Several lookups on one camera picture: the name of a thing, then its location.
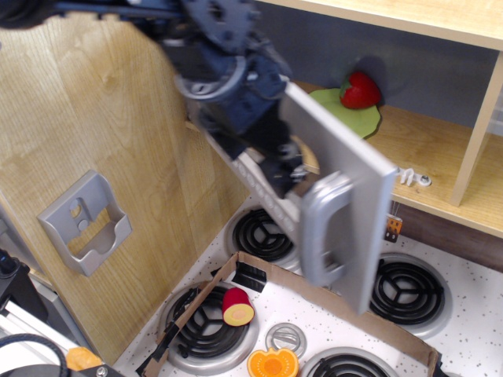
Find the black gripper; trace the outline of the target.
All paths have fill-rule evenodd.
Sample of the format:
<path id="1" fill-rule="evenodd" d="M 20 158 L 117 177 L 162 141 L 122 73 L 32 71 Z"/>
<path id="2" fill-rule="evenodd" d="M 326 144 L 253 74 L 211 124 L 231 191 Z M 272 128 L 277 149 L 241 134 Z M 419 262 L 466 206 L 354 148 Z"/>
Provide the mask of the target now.
<path id="1" fill-rule="evenodd" d="M 284 199 L 309 174 L 288 125 L 278 115 L 289 66 L 276 53 L 220 57 L 213 62 L 216 76 L 209 75 L 202 60 L 174 64 L 189 118 L 231 159 L 249 148 L 262 153 L 259 168 L 276 196 Z"/>

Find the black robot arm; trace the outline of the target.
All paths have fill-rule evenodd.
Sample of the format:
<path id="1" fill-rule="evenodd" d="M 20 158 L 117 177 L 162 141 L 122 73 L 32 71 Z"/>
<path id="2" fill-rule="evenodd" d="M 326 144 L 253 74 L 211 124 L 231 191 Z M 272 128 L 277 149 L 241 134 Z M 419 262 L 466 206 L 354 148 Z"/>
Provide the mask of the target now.
<path id="1" fill-rule="evenodd" d="M 255 28 L 252 1 L 4 1 L 1 26 L 28 29 L 68 13 L 115 14 L 156 42 L 177 72 L 194 123 L 231 159 L 248 148 L 277 196 L 305 177 L 279 107 L 291 71 Z"/>

